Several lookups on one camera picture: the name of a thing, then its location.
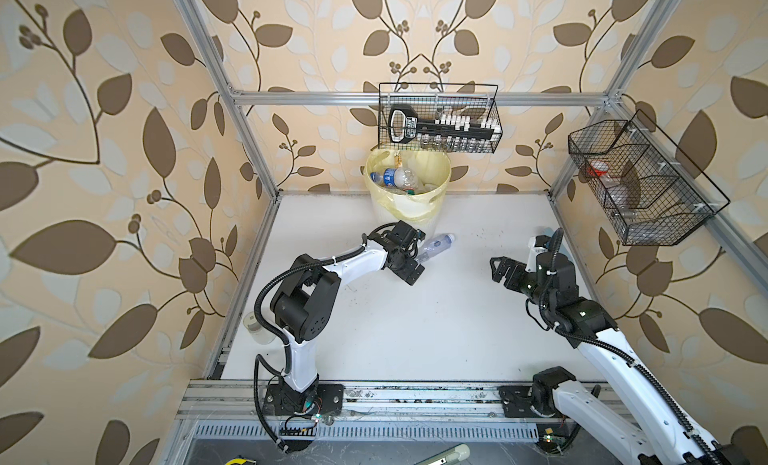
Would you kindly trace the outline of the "clear bottle blue label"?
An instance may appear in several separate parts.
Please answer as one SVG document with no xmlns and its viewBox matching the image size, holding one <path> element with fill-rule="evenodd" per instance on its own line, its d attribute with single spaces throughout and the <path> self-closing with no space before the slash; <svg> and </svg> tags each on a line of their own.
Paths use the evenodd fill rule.
<svg viewBox="0 0 768 465">
<path fill-rule="evenodd" d="M 383 187 L 416 190 L 420 186 L 416 173 L 404 167 L 386 168 L 382 172 L 371 172 L 369 176 L 374 183 Z"/>
</svg>

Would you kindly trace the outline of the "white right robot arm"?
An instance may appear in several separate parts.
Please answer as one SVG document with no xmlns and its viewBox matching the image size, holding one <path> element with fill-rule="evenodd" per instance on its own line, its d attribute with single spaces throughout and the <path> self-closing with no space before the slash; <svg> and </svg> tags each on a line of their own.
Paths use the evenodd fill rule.
<svg viewBox="0 0 768 465">
<path fill-rule="evenodd" d="M 734 444 L 721 444 L 672 397 L 597 302 L 578 293 L 575 266 L 540 247 L 528 263 L 490 260 L 491 277 L 525 296 L 534 322 L 564 338 L 604 377 L 630 413 L 624 419 L 562 366 L 536 373 L 526 397 L 513 399 L 542 418 L 576 422 L 623 464 L 746 464 Z"/>
</svg>

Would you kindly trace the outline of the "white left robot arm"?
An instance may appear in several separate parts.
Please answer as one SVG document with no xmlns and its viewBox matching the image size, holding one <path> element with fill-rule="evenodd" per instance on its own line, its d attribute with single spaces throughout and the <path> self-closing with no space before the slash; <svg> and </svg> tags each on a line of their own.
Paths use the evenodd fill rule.
<svg viewBox="0 0 768 465">
<path fill-rule="evenodd" d="M 362 236 L 359 247 L 328 258 L 298 256 L 288 270 L 258 292 L 257 323 L 278 338 L 285 354 L 281 372 L 258 356 L 255 365 L 276 377 L 263 405 L 277 416 L 307 417 L 339 412 L 344 386 L 320 381 L 317 339 L 330 322 L 339 291 L 369 273 L 389 270 L 408 285 L 424 271 L 416 260 L 426 234 L 404 221 L 380 225 Z"/>
</svg>

